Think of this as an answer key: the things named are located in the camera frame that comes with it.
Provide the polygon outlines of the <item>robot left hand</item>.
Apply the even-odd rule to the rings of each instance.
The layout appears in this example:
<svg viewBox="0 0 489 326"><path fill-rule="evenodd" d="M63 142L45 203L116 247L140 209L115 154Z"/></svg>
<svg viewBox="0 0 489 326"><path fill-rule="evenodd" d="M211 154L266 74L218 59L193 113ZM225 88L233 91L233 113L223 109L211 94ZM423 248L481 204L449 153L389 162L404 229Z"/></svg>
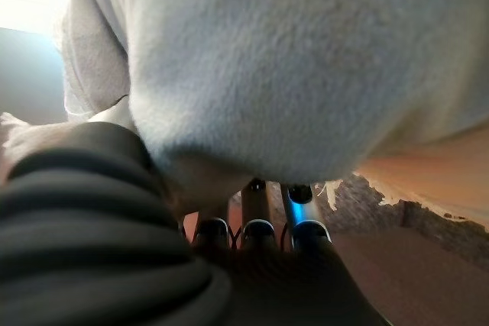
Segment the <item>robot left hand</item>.
<svg viewBox="0 0 489 326"><path fill-rule="evenodd" d="M75 127L22 159L1 190L3 325L384 325L325 227L293 249L250 223L225 247L205 224L190 243L151 176L140 138Z"/></svg>

